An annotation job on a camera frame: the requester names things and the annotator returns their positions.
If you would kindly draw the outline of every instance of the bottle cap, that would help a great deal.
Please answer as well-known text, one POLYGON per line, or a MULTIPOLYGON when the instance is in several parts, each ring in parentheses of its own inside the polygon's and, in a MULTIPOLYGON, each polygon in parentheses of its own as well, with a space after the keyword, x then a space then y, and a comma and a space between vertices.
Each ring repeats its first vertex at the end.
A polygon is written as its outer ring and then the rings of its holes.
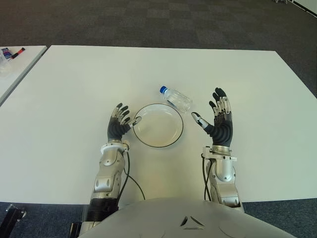
POLYGON ((166 90, 167 90, 167 88, 165 86, 163 86, 163 87, 160 88, 159 92, 160 93, 164 93, 166 90))

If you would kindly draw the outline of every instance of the white table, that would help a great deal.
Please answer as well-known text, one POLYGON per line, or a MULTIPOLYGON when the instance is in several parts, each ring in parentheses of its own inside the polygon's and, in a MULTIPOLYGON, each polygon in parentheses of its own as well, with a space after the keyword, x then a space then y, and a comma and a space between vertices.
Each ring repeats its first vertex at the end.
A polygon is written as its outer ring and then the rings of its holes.
POLYGON ((15 54, 22 47, 25 48, 25 51, 9 61, 10 75, 6 78, 0 78, 0 105, 47 48, 46 46, 10 46, 8 48, 11 54, 15 54))
MULTIPOLYGON (((317 197, 317 100, 276 52, 51 46, 0 108, 0 201, 88 203, 113 108, 164 102, 163 84, 210 121, 212 91, 226 91, 243 202, 317 197)), ((203 198, 200 154, 211 139, 190 114, 183 120, 170 147, 124 137, 147 198, 203 198)), ((140 199, 129 181, 121 202, 140 199)))
POLYGON ((308 10, 317 14, 317 1, 316 0, 296 0, 300 5, 306 7, 308 10))

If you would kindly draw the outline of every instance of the black cable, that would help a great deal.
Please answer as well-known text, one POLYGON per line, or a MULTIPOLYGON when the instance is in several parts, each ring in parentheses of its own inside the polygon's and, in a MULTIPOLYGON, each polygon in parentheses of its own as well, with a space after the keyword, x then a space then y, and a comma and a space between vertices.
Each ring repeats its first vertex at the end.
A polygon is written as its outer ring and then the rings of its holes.
POLYGON ((141 186, 138 184, 138 182, 136 182, 135 179, 132 178, 132 176, 128 175, 128 174, 125 172, 125 168, 124 168, 124 173, 125 173, 125 175, 127 175, 130 179, 132 179, 132 181, 134 181, 135 184, 139 187, 139 189, 140 189, 140 191, 141 191, 141 193, 142 193, 143 199, 145 200, 145 195, 144 195, 144 193, 143 193, 143 190, 141 189, 141 186))
MULTIPOLYGON (((208 169, 208 174, 207 174, 206 182, 208 182, 209 175, 210 175, 210 170, 211 170, 211 164, 210 164, 209 169, 208 169)), ((204 194, 205 200, 206 200, 206 192, 207 192, 207 191, 209 191, 209 188, 208 188, 208 186, 207 186, 207 187, 205 186, 205 194, 204 194)))
MULTIPOLYGON (((127 152, 127 156, 128 156, 128 173, 127 173, 127 175, 129 176, 129 174, 130 174, 130 156, 129 156, 129 152, 127 152)), ((118 196, 118 198, 117 198, 117 205, 118 205, 118 203, 119 203, 119 200, 120 200, 120 197, 121 197, 122 192, 123 192, 123 190, 124 190, 124 187, 125 187, 125 185, 126 185, 127 182, 128 182, 128 178, 129 178, 128 176, 125 178, 124 184, 123 184, 122 189, 121 189, 121 191, 120 191, 120 193, 119 193, 119 196, 118 196)))
POLYGON ((205 175, 205 158, 203 157, 203 154, 201 154, 201 157, 203 159, 203 177, 204 177, 204 182, 205 182, 205 191, 207 190, 208 199, 209 199, 209 201, 211 201, 211 196, 209 193, 208 184, 207 184, 206 175, 205 175))

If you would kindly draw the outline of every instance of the robot forearm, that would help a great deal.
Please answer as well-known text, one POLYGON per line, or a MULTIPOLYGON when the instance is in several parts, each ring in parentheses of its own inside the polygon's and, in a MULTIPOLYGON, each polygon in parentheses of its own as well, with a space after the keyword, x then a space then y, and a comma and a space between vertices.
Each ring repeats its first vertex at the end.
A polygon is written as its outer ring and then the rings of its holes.
POLYGON ((121 174, 125 166, 123 153, 128 149, 127 142, 122 143, 120 140, 111 140, 101 148, 103 155, 99 172, 80 235, 118 210, 121 174))
POLYGON ((205 147, 203 157, 209 159, 206 170, 211 183, 212 201, 243 211, 235 186, 233 162, 237 158, 231 156, 229 147, 205 147))

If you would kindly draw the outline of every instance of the gray carpet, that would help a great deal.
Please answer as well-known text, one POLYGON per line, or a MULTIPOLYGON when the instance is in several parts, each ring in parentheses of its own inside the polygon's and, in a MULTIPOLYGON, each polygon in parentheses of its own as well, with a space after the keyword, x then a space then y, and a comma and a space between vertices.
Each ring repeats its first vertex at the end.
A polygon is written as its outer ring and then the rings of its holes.
MULTIPOLYGON (((11 0, 0 45, 98 45, 277 51, 317 96, 317 19, 271 0, 11 0)), ((0 203, 0 222, 7 203, 0 203)), ((244 203, 247 214, 317 238, 317 199, 244 203)), ((27 204, 12 238, 65 238, 81 205, 27 204)))
MULTIPOLYGON (((0 202, 0 222, 9 203, 0 202)), ((11 233, 11 238, 67 238, 72 222, 82 221, 84 205, 16 204, 27 215, 11 233)), ((248 202, 245 212, 299 238, 317 237, 317 199, 248 202)))

